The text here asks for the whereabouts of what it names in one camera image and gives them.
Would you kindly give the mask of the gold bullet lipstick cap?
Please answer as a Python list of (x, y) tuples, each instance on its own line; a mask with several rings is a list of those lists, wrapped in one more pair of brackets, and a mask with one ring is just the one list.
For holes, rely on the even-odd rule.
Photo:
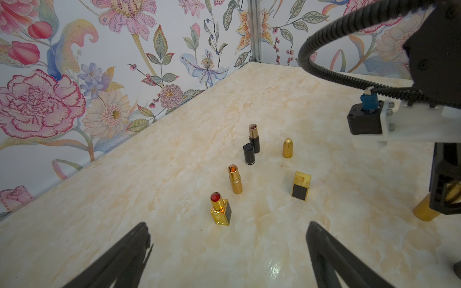
[(282, 155), (284, 158), (292, 158), (294, 152), (294, 143), (290, 138), (286, 138), (283, 143)]

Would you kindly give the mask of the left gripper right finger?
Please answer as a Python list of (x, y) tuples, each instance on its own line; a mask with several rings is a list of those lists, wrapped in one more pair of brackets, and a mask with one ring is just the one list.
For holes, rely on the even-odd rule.
[(317, 222), (309, 223), (306, 242), (319, 288), (340, 288), (339, 278), (350, 288), (392, 287)]

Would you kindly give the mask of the square gold lipstick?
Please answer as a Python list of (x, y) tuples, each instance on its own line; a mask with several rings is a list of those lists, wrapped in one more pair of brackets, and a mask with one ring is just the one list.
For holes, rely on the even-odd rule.
[(228, 199), (224, 199), (219, 192), (214, 192), (210, 196), (210, 201), (212, 205), (210, 214), (214, 222), (218, 225), (229, 226), (232, 210)]

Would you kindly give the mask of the square gold lipstick cap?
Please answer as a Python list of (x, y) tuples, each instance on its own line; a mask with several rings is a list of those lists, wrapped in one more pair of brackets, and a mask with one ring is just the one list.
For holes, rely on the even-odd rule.
[(296, 172), (292, 183), (292, 197), (306, 201), (309, 193), (312, 176), (302, 172)]

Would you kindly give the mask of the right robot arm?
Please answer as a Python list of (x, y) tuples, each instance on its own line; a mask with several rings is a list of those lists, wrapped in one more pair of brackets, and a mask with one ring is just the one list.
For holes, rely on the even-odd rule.
[[(407, 72), (410, 87), (391, 87), (315, 64), (323, 46), (384, 29), (365, 62)], [(298, 54), (306, 72), (362, 91), (347, 116), (354, 145), (432, 142), (429, 194), (414, 208), (424, 221), (461, 211), (461, 4), (459, 1), (350, 1), (345, 15), (309, 37)]]

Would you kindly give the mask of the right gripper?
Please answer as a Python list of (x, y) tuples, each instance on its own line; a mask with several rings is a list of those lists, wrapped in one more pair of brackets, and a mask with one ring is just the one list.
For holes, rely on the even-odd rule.
[(461, 203), (449, 200), (449, 188), (461, 181), (461, 144), (436, 143), (433, 152), (429, 207), (444, 215), (461, 213)]

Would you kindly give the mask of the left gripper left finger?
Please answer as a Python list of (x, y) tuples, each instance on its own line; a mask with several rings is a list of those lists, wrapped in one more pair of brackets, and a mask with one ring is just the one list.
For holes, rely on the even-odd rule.
[(141, 222), (65, 287), (136, 288), (153, 246), (148, 226)]

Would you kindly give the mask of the gold bullet lipstick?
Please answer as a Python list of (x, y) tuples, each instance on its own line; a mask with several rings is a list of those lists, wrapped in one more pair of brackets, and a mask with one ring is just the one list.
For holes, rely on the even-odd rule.
[[(424, 222), (431, 222), (438, 216), (440, 212), (437, 212), (430, 208), (431, 196), (428, 194), (413, 210), (413, 214)], [(461, 201), (461, 183), (453, 183), (447, 185), (447, 197), (446, 204), (455, 204)]]
[(237, 165), (231, 164), (228, 167), (229, 181), (232, 190), (235, 194), (241, 194), (243, 192), (243, 185), (241, 182), (240, 172)]

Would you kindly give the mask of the black lipstick tube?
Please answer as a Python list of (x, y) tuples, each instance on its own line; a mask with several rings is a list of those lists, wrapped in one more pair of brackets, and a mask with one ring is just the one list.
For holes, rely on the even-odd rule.
[(255, 154), (259, 153), (261, 148), (259, 141), (258, 126), (256, 124), (249, 125), (249, 141), (254, 147)]

